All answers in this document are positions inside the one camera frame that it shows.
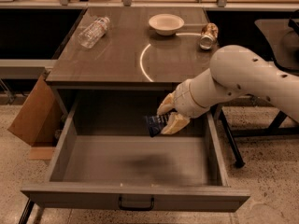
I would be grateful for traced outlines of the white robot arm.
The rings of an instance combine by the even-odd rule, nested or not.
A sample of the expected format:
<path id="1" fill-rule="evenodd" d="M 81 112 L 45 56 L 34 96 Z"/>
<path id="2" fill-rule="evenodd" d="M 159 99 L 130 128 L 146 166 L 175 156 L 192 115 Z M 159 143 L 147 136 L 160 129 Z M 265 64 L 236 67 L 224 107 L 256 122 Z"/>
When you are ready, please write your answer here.
<path id="1" fill-rule="evenodd" d="M 177 133 L 213 105 L 244 94 L 262 98 L 299 121 L 299 77 L 279 70 L 249 49 L 230 45 L 212 55 L 206 71 L 183 81 L 163 99 L 157 114 L 170 117 L 162 133 Z"/>

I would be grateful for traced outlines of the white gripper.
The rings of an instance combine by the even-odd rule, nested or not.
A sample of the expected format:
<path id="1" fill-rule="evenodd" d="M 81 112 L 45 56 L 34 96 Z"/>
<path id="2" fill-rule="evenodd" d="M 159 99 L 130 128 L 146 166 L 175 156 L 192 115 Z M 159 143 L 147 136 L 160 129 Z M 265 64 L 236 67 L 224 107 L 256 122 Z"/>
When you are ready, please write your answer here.
<path id="1" fill-rule="evenodd" d="M 205 114 L 209 108 L 197 104 L 191 93 L 191 81 L 189 79 L 180 83 L 173 93 L 169 93 L 160 103 L 157 115 L 163 115 L 175 108 L 177 112 L 171 112 L 166 126 L 161 134 L 174 134 L 185 128 L 190 119 L 196 119 Z"/>

